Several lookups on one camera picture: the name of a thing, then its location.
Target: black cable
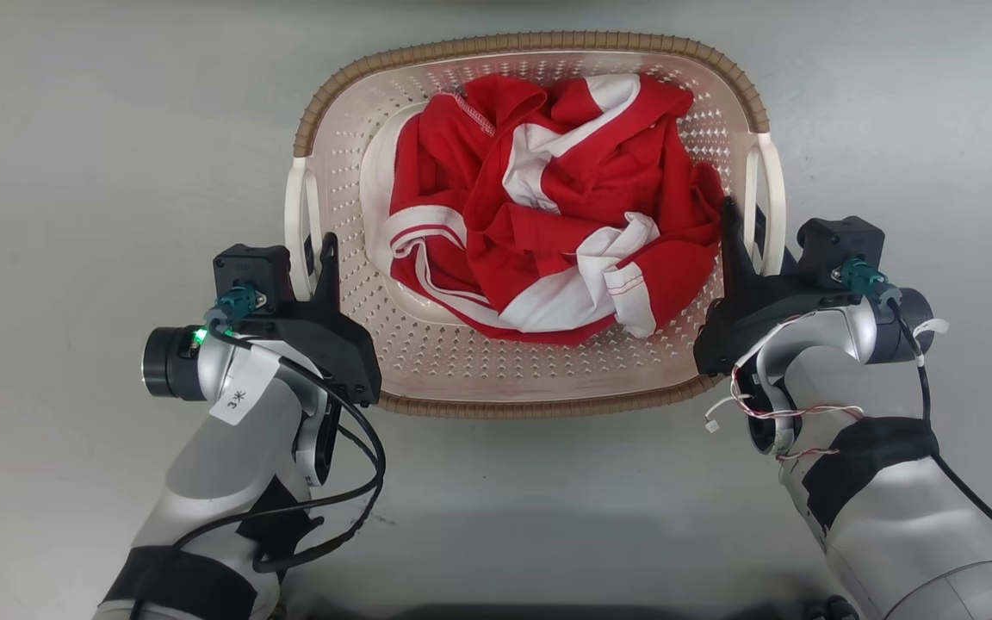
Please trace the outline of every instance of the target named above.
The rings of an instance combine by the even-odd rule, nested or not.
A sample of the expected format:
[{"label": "black cable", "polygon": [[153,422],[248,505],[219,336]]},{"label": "black cable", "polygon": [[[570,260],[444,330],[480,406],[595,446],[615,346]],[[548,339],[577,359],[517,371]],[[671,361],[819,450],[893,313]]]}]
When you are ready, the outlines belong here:
[{"label": "black cable", "polygon": [[[917,338],[913,335],[913,330],[909,329],[904,315],[902,315],[902,308],[894,302],[893,299],[887,300],[887,306],[890,306],[890,310],[894,313],[894,319],[898,322],[899,328],[902,328],[902,335],[909,341],[909,345],[913,346],[914,356],[921,360],[924,357],[924,353],[921,352],[921,343],[917,342]],[[925,372],[925,365],[920,364],[917,366],[917,375],[921,378],[921,419],[925,420],[928,425],[929,430],[933,428],[933,396],[932,391],[930,391],[928,386],[928,373]],[[987,515],[989,521],[992,521],[992,509],[982,501],[982,498],[977,497],[975,491],[971,490],[971,487],[967,486],[956,472],[952,471],[952,467],[948,466],[948,462],[944,460],[944,457],[940,455],[939,452],[933,455],[933,461],[936,462],[936,466],[940,467],[940,471],[944,472],[944,475],[948,476],[948,480],[956,486],[964,495],[967,495],[967,499],[975,504],[975,507],[982,511],[982,514]]]},{"label": "black cable", "polygon": [[[217,340],[220,340],[221,342],[230,344],[232,346],[236,346],[236,348],[240,348],[244,350],[251,350],[252,348],[255,348],[256,345],[252,344],[251,342],[245,342],[244,340],[240,340],[240,338],[233,338],[231,337],[231,335],[227,335],[224,332],[221,332],[220,329],[217,329],[217,325],[219,324],[220,324],[219,320],[214,320],[210,322],[208,325],[208,333],[209,335],[212,335],[213,338],[217,338]],[[168,564],[168,562],[172,560],[172,558],[178,552],[178,550],[188,545],[189,542],[193,541],[194,538],[197,538],[208,532],[212,532],[212,530],[216,530],[218,529],[218,527],[224,527],[225,525],[232,525],[233,523],[244,522],[247,521],[247,519],[251,519],[251,518],[272,517],[272,515],[286,514],[296,511],[304,511],[308,509],[315,509],[315,507],[323,507],[323,506],[343,503],[346,501],[350,501],[350,499],[362,497],[362,495],[366,494],[370,490],[374,491],[373,495],[370,495],[369,502],[366,503],[366,507],[365,509],[363,509],[363,513],[361,517],[357,521],[355,521],[355,523],[350,527],[350,529],[344,532],[343,534],[330,539],[330,541],[321,542],[320,545],[316,545],[314,547],[311,547],[310,549],[303,550],[303,552],[291,555],[289,557],[278,558],[278,560],[264,561],[262,556],[256,556],[255,558],[253,558],[251,565],[252,568],[256,570],[256,572],[275,573],[275,572],[279,572],[279,570],[284,570],[284,569],[292,568],[293,566],[296,565],[304,564],[304,562],[307,561],[318,560],[318,558],[333,552],[333,550],[339,549],[339,547],[341,547],[344,543],[349,541],[351,538],[354,538],[357,531],[361,529],[363,523],[365,523],[366,518],[369,517],[370,512],[373,511],[374,503],[377,501],[379,495],[381,495],[381,486],[383,481],[385,481],[385,470],[386,470],[385,447],[382,446],[381,439],[377,436],[377,431],[374,431],[373,425],[369,423],[369,420],[366,419],[366,416],[363,416],[362,412],[358,411],[357,407],[355,407],[353,404],[351,404],[341,395],[336,394],[335,391],[333,391],[333,389],[331,388],[331,386],[327,385],[326,381],[324,381],[323,378],[320,378],[318,375],[312,372],[312,370],[304,368],[304,366],[298,364],[295,361],[290,360],[290,358],[285,356],[280,356],[279,363],[282,366],[286,366],[287,369],[291,369],[293,370],[293,372],[298,373],[300,376],[302,376],[302,378],[306,378],[306,380],[310,381],[310,383],[315,385],[317,388],[323,389],[323,391],[326,392],[328,396],[330,396],[335,401],[337,401],[338,404],[343,407],[343,409],[346,409],[347,413],[350,413],[350,416],[353,417],[356,423],[358,423],[358,427],[362,428],[363,433],[365,433],[370,443],[373,444],[373,450],[370,450],[370,447],[367,447],[366,444],[363,443],[363,441],[358,438],[358,436],[354,435],[353,432],[347,431],[346,428],[339,427],[339,431],[343,433],[344,437],[353,441],[353,443],[355,443],[355,445],[358,446],[359,449],[361,449],[363,454],[365,454],[367,458],[370,459],[371,463],[374,464],[374,469],[375,469],[374,478],[371,478],[369,482],[366,482],[357,489],[353,489],[345,493],[340,493],[339,495],[332,495],[330,498],[309,499],[306,502],[299,502],[293,504],[292,506],[281,507],[281,509],[264,510],[264,511],[244,511],[244,513],[233,514],[233,515],[228,515],[228,517],[214,519],[214,521],[210,521],[208,523],[205,523],[204,525],[196,527],[196,529],[190,530],[189,533],[186,533],[181,538],[178,538],[177,541],[175,541],[170,547],[168,547],[168,550],[166,550],[166,553],[161,558],[161,560],[158,561],[157,564],[155,564],[151,570],[149,570],[149,573],[145,577],[145,584],[140,590],[141,594],[138,595],[137,600],[135,600],[133,603],[133,609],[129,612],[129,620],[140,619],[140,615],[143,612],[143,605],[145,605],[146,602],[146,594],[149,592],[151,588],[153,588],[155,582],[158,581],[158,577],[160,577],[160,574],[163,572],[163,568],[165,568],[166,564]]]}]

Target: laundry basket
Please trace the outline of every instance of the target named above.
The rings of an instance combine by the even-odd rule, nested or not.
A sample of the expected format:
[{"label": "laundry basket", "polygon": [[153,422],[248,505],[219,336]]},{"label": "laundry basket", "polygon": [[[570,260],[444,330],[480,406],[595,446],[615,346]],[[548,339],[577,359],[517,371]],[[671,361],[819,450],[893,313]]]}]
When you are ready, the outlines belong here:
[{"label": "laundry basket", "polygon": [[[343,313],[365,326],[381,363],[381,407],[462,419],[545,419],[621,412],[686,400],[711,388],[692,345],[706,309],[721,297],[721,267],[697,299],[650,338],[620,325],[580,346],[491,340],[451,313],[382,277],[366,256],[358,180],[381,124],[440,91],[489,74],[551,84],[576,76],[641,73],[692,90],[679,121],[693,160],[711,162],[744,212],[744,242],[757,268],[783,260],[783,173],[767,112],[741,68],[696,40],[619,32],[502,34],[406,47],[356,60],[308,104],[293,146],[286,193],[286,244],[294,292],[315,286],[306,243],[339,239]],[[763,256],[755,242],[757,179],[767,201]]]}]

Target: robotic arm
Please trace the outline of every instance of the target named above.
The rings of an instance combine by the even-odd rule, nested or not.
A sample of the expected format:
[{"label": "robotic arm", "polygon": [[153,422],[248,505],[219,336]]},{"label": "robotic arm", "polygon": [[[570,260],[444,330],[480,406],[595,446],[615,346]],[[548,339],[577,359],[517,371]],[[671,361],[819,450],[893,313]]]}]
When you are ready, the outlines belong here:
[{"label": "robotic arm", "polygon": [[[992,511],[939,454],[924,370],[932,310],[877,271],[882,231],[857,217],[811,220],[802,258],[760,277],[737,209],[723,211],[725,295],[694,343],[700,372],[729,377],[753,443],[782,463],[780,482],[865,617],[992,620]],[[96,620],[267,620],[288,568],[362,526],[385,451],[355,405],[377,403],[381,372],[369,334],[339,312],[337,255],[328,234],[315,295],[298,302],[284,248],[229,248],[214,259],[208,325],[152,333],[149,392],[209,401],[213,415],[170,466]],[[878,364],[913,361],[917,413],[877,377]],[[369,446],[339,426],[342,411]],[[336,433],[375,474],[310,499],[330,473]],[[350,530],[295,553],[323,523],[310,510],[367,493]]]}]

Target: basket handle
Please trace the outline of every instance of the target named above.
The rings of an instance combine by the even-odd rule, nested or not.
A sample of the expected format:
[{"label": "basket handle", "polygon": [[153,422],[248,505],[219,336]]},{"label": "basket handle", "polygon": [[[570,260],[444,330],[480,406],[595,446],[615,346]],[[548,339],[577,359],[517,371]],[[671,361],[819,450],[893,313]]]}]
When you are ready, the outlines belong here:
[{"label": "basket handle", "polygon": [[787,189],[783,182],[783,165],[779,163],[779,151],[772,143],[769,133],[757,133],[756,142],[749,149],[745,160],[745,201],[744,201],[744,244],[748,257],[756,259],[759,247],[756,245],[756,166],[764,170],[764,180],[768,188],[768,203],[764,209],[764,258],[760,266],[762,276],[774,276],[783,268],[784,245],[787,243]]},{"label": "basket handle", "polygon": [[[293,295],[298,301],[308,301],[316,285],[316,257],[323,243],[323,232],[319,228],[319,193],[316,176],[308,169],[310,157],[293,158],[293,168],[290,169],[286,182],[286,248],[290,252],[290,283]],[[308,235],[303,234],[304,225],[308,223]],[[304,242],[312,242],[312,269],[308,268]]]}]

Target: basket rim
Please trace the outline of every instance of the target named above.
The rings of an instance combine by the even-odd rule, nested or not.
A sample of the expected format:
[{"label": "basket rim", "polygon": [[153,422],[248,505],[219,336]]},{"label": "basket rim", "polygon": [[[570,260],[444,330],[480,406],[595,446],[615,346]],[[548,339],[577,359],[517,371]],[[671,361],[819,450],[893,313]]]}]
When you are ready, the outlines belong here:
[{"label": "basket rim", "polygon": [[[631,32],[509,33],[402,47],[355,60],[328,78],[304,109],[293,142],[293,157],[306,158],[312,154],[316,133],[328,107],[344,90],[367,76],[394,68],[441,62],[446,59],[520,52],[576,51],[662,54],[693,60],[716,74],[733,91],[737,101],[741,103],[741,110],[744,111],[748,130],[751,133],[769,131],[764,103],[744,71],[741,71],[741,68],[728,56],[699,40]],[[628,412],[633,409],[679,403],[708,392],[721,379],[720,376],[697,375],[677,385],[651,389],[651,391],[568,398],[568,400],[511,401],[511,403],[425,400],[425,398],[410,398],[382,391],[378,406],[390,412],[442,417],[442,419],[556,419],[556,417]]]}]

